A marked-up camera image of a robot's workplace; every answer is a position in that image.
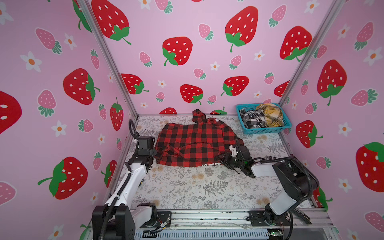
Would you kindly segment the red black plaid shirt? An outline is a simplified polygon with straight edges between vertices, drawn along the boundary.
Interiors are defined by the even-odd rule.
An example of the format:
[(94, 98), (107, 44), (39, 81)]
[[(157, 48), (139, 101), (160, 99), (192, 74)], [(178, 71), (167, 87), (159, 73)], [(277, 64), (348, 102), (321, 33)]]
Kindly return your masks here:
[(191, 125), (166, 124), (155, 149), (157, 164), (172, 167), (200, 167), (219, 164), (230, 146), (244, 141), (226, 123), (193, 111)]

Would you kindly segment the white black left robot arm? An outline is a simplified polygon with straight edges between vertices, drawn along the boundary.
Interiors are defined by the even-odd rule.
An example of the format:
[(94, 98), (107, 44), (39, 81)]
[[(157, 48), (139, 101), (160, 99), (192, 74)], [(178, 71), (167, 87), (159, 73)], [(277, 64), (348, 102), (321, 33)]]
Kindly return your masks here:
[(154, 148), (155, 138), (141, 137), (133, 120), (129, 120), (129, 129), (136, 140), (136, 148), (132, 157), (125, 162), (128, 171), (116, 191), (103, 206), (96, 206), (92, 213), (94, 240), (132, 240), (139, 227), (157, 222), (155, 204), (141, 204), (134, 210), (130, 209), (133, 198), (157, 154)]

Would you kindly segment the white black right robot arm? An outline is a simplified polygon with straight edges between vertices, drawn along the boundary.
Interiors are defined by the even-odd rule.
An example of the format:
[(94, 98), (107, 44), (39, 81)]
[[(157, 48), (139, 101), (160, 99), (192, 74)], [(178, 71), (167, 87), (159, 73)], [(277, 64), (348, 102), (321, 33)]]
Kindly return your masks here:
[(311, 199), (314, 190), (320, 186), (317, 177), (294, 156), (246, 159), (238, 152), (236, 155), (224, 154), (220, 162), (230, 170), (240, 169), (242, 175), (250, 178), (279, 179), (283, 190), (265, 206), (262, 216), (262, 220), (270, 226), (277, 225), (302, 202)]

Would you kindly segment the black white plaid shirt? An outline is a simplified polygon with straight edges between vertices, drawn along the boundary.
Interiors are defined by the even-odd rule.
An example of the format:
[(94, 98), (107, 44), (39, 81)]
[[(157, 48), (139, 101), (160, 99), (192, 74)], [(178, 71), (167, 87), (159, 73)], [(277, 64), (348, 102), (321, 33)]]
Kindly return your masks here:
[(239, 113), (245, 128), (256, 129), (267, 127), (266, 116), (262, 110), (246, 111), (245, 109), (240, 109)]

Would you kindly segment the teal plastic laundry basket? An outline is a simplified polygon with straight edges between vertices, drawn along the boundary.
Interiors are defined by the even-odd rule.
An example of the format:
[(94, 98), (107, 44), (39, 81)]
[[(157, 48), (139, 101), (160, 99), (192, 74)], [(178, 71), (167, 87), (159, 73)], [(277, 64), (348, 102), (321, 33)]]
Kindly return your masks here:
[(285, 129), (290, 129), (292, 127), (292, 124), (291, 124), (291, 121), (289, 120), (289, 118), (287, 117), (286, 113), (283, 111), (283, 109), (281, 108), (281, 110), (283, 111), (283, 115), (284, 115), (284, 124), (285, 126), (284, 127), (277, 127), (277, 128), (256, 128), (256, 129), (247, 129), (245, 128), (244, 124), (243, 124), (243, 121), (241, 119), (241, 116), (240, 116), (240, 109), (245, 109), (246, 111), (255, 111), (256, 110), (256, 107), (259, 106), (261, 104), (242, 104), (242, 105), (237, 105), (236, 106), (236, 109), (237, 109), (237, 114), (238, 114), (238, 117), (239, 117), (239, 121), (242, 125), (242, 128), (243, 128), (243, 132), (245, 134), (273, 134), (273, 133), (280, 133), (282, 132), (283, 130)]

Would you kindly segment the yellow plaid shirt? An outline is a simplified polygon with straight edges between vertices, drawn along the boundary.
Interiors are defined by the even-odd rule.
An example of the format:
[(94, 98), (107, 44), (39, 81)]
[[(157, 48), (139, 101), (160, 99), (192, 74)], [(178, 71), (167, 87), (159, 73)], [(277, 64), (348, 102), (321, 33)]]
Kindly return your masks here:
[(261, 113), (262, 125), (265, 128), (284, 127), (284, 115), (280, 107), (275, 104), (267, 103), (256, 107), (256, 111)]

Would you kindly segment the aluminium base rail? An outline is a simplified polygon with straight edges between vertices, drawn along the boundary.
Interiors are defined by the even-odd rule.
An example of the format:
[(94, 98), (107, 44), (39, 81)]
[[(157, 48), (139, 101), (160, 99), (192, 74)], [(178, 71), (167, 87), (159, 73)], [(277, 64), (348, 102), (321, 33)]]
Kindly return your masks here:
[(322, 209), (298, 209), (275, 226), (262, 220), (260, 209), (159, 210), (170, 223), (159, 233), (141, 227), (132, 240), (340, 240), (339, 231)]

